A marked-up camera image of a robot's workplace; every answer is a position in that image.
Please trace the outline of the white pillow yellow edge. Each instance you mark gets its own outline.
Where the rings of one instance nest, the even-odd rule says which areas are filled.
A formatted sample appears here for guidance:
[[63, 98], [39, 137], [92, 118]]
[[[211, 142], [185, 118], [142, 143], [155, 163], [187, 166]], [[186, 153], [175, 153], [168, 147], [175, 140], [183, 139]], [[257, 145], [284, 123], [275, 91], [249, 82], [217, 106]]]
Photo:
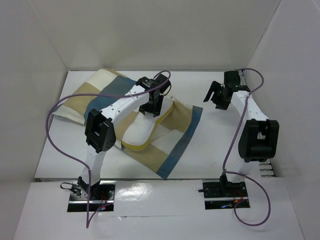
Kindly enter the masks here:
[[121, 145], [132, 151], [145, 149], [150, 143], [151, 136], [157, 126], [172, 112], [173, 108], [174, 100], [165, 96], [159, 116], [153, 117], [151, 113], [137, 112], [137, 116], [121, 138]]

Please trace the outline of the blue beige checked pillowcase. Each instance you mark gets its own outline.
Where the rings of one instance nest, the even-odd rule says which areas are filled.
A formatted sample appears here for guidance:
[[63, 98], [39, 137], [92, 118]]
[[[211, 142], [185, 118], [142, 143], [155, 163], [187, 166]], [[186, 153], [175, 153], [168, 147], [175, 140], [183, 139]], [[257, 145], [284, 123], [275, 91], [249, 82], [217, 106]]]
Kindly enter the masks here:
[[[53, 115], [85, 124], [92, 109], [101, 110], [116, 101], [113, 96], [123, 96], [136, 82], [114, 70], [100, 69], [85, 81], [69, 98], [53, 110]], [[186, 148], [201, 120], [203, 108], [188, 106], [173, 99], [172, 112], [152, 133], [148, 146], [133, 151], [121, 145], [126, 129], [137, 116], [137, 110], [129, 114], [115, 129], [115, 145], [128, 156], [166, 179]]]

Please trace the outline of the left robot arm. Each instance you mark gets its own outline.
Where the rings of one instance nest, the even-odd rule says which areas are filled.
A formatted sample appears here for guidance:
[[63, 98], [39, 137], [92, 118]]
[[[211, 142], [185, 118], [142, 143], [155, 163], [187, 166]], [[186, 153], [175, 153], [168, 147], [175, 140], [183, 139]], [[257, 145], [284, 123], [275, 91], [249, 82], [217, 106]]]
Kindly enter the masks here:
[[106, 155], [116, 143], [116, 127], [135, 110], [142, 119], [148, 135], [156, 121], [167, 112], [172, 104], [164, 100], [164, 92], [172, 86], [170, 77], [159, 72], [154, 78], [142, 77], [124, 96], [118, 97], [101, 110], [88, 112], [85, 124], [87, 153], [84, 169], [77, 183], [81, 194], [88, 200], [97, 197], [101, 181], [101, 168]]

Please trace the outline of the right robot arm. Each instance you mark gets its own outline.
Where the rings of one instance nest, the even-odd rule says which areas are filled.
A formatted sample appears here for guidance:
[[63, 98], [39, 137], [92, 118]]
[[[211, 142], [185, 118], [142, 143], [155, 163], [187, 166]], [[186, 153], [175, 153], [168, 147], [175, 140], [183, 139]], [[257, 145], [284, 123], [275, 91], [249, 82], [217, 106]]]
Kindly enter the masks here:
[[276, 154], [280, 124], [271, 120], [253, 99], [253, 91], [242, 84], [243, 69], [223, 74], [223, 83], [213, 81], [204, 98], [216, 109], [226, 111], [233, 106], [240, 119], [222, 163], [218, 187], [211, 192], [222, 197], [235, 197], [245, 187], [245, 176], [258, 164]]

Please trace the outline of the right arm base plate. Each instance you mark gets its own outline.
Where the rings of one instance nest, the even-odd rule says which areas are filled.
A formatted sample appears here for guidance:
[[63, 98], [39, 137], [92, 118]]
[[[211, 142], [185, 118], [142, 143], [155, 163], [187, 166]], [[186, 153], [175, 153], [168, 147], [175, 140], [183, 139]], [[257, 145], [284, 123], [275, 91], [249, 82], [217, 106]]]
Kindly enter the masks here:
[[237, 208], [250, 208], [250, 201], [246, 184], [236, 183], [235, 186], [221, 186], [217, 181], [204, 181], [202, 189], [205, 210], [224, 210]]

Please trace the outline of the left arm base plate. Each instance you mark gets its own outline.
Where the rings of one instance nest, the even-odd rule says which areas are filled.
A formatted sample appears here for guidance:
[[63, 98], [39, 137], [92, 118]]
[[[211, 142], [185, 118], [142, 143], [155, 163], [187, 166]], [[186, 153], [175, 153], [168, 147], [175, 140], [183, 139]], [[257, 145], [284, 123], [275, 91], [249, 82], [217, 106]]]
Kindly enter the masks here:
[[[60, 188], [69, 191], [67, 212], [84, 213], [87, 211], [87, 194], [75, 182], [62, 182]], [[115, 181], [102, 181], [96, 192], [91, 194], [89, 212], [113, 212], [115, 199]]]

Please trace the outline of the aluminium rail front edge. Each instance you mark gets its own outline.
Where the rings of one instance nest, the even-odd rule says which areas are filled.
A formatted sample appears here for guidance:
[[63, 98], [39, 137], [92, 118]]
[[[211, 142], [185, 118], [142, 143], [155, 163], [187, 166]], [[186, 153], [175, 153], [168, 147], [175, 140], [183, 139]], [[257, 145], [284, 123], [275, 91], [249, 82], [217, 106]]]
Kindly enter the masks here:
[[[100, 181], [116, 182], [116, 181], [193, 181], [202, 180], [203, 182], [218, 182], [218, 178], [102, 178]], [[77, 182], [77, 178], [39, 178], [35, 177], [34, 182]]]

